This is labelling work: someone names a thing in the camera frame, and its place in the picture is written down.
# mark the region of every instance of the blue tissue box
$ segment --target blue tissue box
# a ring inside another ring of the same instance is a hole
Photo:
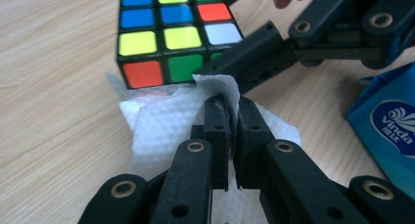
[[[391,182],[415,200],[415,63],[365,80],[348,121]]]

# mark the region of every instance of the robotic hand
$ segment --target robotic hand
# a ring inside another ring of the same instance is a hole
[[[245,93],[296,62],[313,67],[326,59],[360,60],[386,67],[415,45],[415,0],[313,0],[289,35],[284,40],[269,22],[199,74],[232,75]]]
[[[238,188],[260,190],[268,223],[415,223],[415,201],[392,183],[360,176],[346,188],[331,181],[298,145],[273,137],[253,101],[241,98],[239,106],[233,129],[223,97],[206,100],[204,125],[193,125],[168,171],[150,181],[110,179],[79,223],[208,224],[212,190],[228,189],[229,157]]]

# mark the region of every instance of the rubik's cube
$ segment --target rubik's cube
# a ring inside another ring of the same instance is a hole
[[[128,89],[192,82],[242,39],[225,0],[120,0],[116,60]]]

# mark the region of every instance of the wooden table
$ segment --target wooden table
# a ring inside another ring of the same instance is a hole
[[[307,4],[276,10],[240,0],[245,35],[288,27]],[[118,108],[118,0],[0,0],[0,223],[74,223],[101,185],[131,172],[130,132]],[[407,50],[388,69],[415,59]],[[326,61],[284,71],[246,96],[296,126],[305,151],[334,181],[383,176],[346,121],[374,71]]]

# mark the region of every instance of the tissue box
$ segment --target tissue box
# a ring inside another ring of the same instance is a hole
[[[415,199],[415,63],[365,79],[348,120],[391,182]]]
[[[128,89],[194,82],[243,39],[227,0],[120,0],[116,60]]]

